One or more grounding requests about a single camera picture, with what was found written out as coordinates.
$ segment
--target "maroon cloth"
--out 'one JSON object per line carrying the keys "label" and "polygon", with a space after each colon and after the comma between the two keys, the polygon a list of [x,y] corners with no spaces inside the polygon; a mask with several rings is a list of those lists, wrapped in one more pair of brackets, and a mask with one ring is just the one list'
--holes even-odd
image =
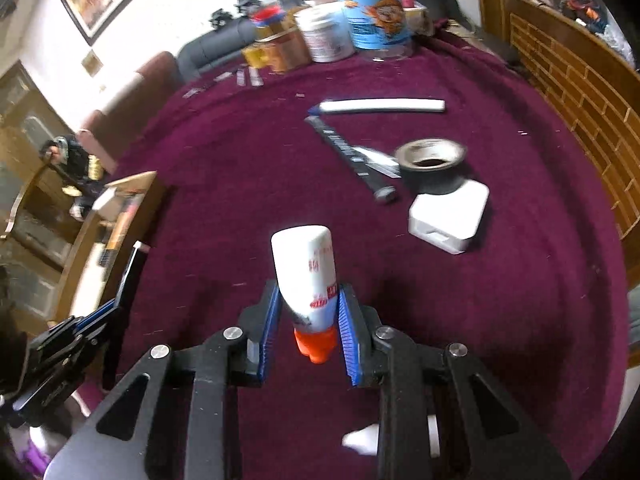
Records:
{"label": "maroon cloth", "polygon": [[[230,78],[178,92],[120,161],[175,187],[153,240],[120,361],[183,348],[233,325],[274,277],[270,237],[322,224],[338,278],[417,342],[464,342],[551,437],[576,476],[612,431],[626,364],[622,250],[598,175],[561,119],[499,60],[449,34],[412,58],[357,56],[264,86]],[[452,256],[407,233],[411,197],[379,205],[303,123],[327,98],[444,99],[444,114],[326,116],[352,144],[387,153],[421,137],[468,146],[490,189],[486,233]],[[244,478],[373,478],[341,447],[375,422],[375,392],[350,388],[339,351],[313,365],[281,322],[274,369],[240,393]]]}

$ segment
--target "black tape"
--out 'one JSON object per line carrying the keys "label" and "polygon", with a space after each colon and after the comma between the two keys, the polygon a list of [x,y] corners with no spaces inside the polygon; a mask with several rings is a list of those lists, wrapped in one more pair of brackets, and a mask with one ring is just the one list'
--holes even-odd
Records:
{"label": "black tape", "polygon": [[396,150],[402,183],[414,194],[446,195],[466,180],[466,147],[449,139],[419,139]]}

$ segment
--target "metal bolt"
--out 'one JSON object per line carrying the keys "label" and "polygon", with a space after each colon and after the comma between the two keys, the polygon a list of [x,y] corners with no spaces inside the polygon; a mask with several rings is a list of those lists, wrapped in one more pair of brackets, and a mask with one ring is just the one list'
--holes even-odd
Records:
{"label": "metal bolt", "polygon": [[153,359],[162,359],[169,353],[169,347],[167,345],[156,345],[151,349],[151,357]]}
{"label": "metal bolt", "polygon": [[451,343],[449,345],[449,352],[453,357],[464,357],[467,349],[462,343]]}
{"label": "metal bolt", "polygon": [[390,326],[379,326],[376,329],[376,337],[379,339],[391,339],[394,336],[394,329]]}
{"label": "metal bolt", "polygon": [[239,326],[230,326],[222,333],[225,339],[238,339],[242,335],[242,329]]}

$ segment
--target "orange cap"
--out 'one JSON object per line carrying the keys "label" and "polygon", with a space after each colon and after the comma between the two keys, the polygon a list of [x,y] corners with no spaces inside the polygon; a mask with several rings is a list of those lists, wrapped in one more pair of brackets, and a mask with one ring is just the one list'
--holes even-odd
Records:
{"label": "orange cap", "polygon": [[300,353],[316,365],[325,363],[338,346],[338,331],[333,325],[324,332],[299,332],[294,328],[293,333]]}

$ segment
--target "bottle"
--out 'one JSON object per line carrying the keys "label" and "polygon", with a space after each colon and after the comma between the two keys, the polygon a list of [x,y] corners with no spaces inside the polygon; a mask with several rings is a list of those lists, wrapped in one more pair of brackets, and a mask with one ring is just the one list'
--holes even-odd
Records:
{"label": "bottle", "polygon": [[411,55],[411,34],[402,0],[340,0],[358,53],[384,61]]}
{"label": "bottle", "polygon": [[311,362],[324,363],[338,345],[338,284],[331,232],[320,225],[292,227],[271,237],[271,249],[298,349]]}

